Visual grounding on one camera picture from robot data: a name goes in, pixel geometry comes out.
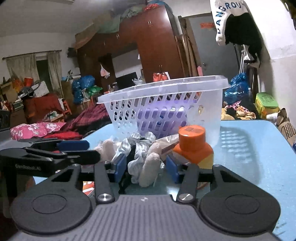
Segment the orange yellow medicine bottle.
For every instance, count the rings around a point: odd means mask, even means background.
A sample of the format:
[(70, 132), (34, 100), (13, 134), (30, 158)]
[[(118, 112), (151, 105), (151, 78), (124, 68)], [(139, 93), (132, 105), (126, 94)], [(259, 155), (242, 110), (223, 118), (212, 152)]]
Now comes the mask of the orange yellow medicine bottle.
[(177, 158), (183, 158), (196, 164), (201, 169), (212, 169), (214, 151), (206, 142), (206, 130), (202, 126), (191, 125), (180, 127), (179, 143), (173, 148)]

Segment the white striped cloth bundle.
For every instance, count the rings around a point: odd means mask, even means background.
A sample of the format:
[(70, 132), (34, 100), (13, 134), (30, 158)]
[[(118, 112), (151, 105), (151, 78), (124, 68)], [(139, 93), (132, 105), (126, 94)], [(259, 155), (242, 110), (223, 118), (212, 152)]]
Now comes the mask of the white striped cloth bundle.
[(122, 141), (110, 137), (100, 142), (94, 150), (100, 154), (102, 160), (111, 163), (114, 163), (120, 154), (126, 157), (131, 155), (132, 159), (127, 164), (131, 183), (145, 188), (155, 185), (159, 174), (163, 172), (166, 155), (171, 153), (178, 143), (177, 134), (157, 139), (152, 132), (147, 132), (143, 136), (133, 133)]

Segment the pink floral pillow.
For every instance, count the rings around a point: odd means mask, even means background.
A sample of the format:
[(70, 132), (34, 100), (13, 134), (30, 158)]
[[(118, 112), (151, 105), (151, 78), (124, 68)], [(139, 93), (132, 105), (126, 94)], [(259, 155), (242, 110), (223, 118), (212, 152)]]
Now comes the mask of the pink floral pillow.
[(13, 140), (30, 139), (33, 137), (44, 137), (49, 133), (59, 131), (66, 123), (22, 123), (10, 129), (11, 138)]

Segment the dark red plaid blanket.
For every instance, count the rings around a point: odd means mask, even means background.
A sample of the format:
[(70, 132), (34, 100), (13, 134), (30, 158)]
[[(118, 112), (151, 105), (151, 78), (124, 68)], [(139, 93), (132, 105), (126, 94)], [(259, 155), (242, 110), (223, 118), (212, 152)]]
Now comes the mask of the dark red plaid blanket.
[(96, 104), (84, 110), (75, 119), (67, 122), (60, 130), (49, 133), (44, 138), (60, 140), (81, 140), (90, 133), (111, 123), (104, 104)]

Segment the red cloth covered chair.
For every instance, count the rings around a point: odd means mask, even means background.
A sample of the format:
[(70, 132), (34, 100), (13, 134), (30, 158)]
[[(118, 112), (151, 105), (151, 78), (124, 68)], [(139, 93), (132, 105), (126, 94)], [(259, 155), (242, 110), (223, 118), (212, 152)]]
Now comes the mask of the red cloth covered chair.
[(54, 93), (25, 99), (23, 101), (23, 109), (27, 123), (42, 122), (44, 117), (52, 111), (56, 111), (58, 114), (63, 113), (59, 99)]

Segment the translucent plastic laundry basket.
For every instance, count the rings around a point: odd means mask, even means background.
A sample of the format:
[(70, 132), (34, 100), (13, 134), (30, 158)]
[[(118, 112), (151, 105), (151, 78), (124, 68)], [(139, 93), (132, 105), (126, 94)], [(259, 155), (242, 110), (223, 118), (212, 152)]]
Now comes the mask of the translucent plastic laundry basket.
[(178, 133), (181, 126), (199, 125), (206, 142), (219, 141), (223, 92), (229, 88), (223, 75), (188, 77), (136, 85), (102, 95), (115, 136), (152, 132), (156, 138)]

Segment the yellow patterned blanket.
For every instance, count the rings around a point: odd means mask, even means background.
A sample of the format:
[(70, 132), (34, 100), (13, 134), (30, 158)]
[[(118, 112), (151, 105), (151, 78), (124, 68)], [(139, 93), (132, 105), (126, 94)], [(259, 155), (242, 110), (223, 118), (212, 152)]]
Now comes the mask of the yellow patterned blanket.
[(234, 121), (234, 120), (255, 120), (256, 114), (250, 111), (246, 107), (242, 106), (240, 102), (236, 102), (232, 105), (226, 105), (221, 110), (222, 121)]

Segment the beige window curtains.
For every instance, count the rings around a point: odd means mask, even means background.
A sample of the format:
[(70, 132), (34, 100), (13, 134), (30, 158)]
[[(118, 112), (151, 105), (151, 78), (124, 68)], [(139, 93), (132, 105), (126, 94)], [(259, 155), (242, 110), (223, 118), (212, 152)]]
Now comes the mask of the beige window curtains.
[(63, 97), (60, 52), (61, 50), (34, 52), (4, 57), (4, 60), (6, 61), (11, 78), (18, 78), (19, 80), (24, 81), (25, 77), (31, 77), (33, 80), (40, 80), (36, 55), (46, 53), (48, 72), (53, 92), (55, 92), (59, 97)]

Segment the blue plastic bag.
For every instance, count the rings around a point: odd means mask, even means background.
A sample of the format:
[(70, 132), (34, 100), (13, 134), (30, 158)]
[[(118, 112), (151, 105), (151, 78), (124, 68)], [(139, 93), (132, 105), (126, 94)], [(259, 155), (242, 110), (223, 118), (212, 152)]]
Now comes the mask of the blue plastic bag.
[(230, 87), (224, 92), (223, 101), (231, 105), (249, 96), (249, 82), (246, 72), (239, 73), (230, 81)]

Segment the orange white hanging bag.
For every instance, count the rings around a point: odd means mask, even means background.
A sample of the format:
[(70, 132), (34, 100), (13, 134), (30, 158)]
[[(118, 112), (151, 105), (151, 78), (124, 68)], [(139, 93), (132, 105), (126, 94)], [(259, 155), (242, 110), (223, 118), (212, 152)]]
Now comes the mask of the orange white hanging bag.
[(153, 82), (166, 81), (170, 80), (170, 76), (168, 72), (153, 73), (152, 80)]

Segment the green yellow storage box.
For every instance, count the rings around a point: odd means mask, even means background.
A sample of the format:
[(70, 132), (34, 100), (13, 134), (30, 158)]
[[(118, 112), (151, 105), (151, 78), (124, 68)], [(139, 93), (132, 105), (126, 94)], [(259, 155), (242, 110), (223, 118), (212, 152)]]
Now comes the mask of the green yellow storage box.
[(278, 113), (280, 108), (278, 102), (272, 95), (266, 92), (260, 92), (256, 95), (255, 107), (261, 119), (266, 119), (266, 116), (273, 113)]

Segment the brown paper bag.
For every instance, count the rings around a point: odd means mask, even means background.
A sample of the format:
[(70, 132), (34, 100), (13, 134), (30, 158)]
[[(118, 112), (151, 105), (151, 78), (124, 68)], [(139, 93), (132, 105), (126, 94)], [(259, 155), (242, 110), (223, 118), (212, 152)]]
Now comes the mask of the brown paper bag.
[(287, 116), (287, 111), (282, 108), (277, 115), (276, 126), (291, 147), (295, 149), (296, 131)]

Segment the grey metal door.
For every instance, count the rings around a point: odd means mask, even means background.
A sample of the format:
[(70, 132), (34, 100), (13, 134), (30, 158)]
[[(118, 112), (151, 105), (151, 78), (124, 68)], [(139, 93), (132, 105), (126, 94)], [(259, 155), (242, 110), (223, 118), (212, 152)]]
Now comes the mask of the grey metal door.
[(231, 80), (239, 72), (235, 48), (216, 42), (216, 28), (211, 13), (189, 17), (204, 75), (223, 75)]

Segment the dark red wooden wardrobe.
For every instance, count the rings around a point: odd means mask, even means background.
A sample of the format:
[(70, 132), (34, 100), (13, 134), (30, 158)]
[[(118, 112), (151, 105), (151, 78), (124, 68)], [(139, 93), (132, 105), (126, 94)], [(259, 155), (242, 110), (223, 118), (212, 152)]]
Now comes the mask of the dark red wooden wardrobe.
[(77, 59), (81, 75), (93, 76), (106, 90), (115, 81), (112, 58), (132, 50), (139, 52), (146, 82), (160, 71), (172, 79), (185, 77), (182, 48), (174, 15), (160, 6), (124, 19), (117, 33), (96, 33), (77, 50)]

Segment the white black hanging jacket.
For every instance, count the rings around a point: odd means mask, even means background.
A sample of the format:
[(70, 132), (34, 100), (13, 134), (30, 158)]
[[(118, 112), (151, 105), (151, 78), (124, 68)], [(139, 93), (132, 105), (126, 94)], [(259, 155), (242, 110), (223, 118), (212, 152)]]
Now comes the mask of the white black hanging jacket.
[(254, 61), (260, 60), (262, 40), (245, 1), (210, 1), (216, 27), (216, 42), (247, 46)]

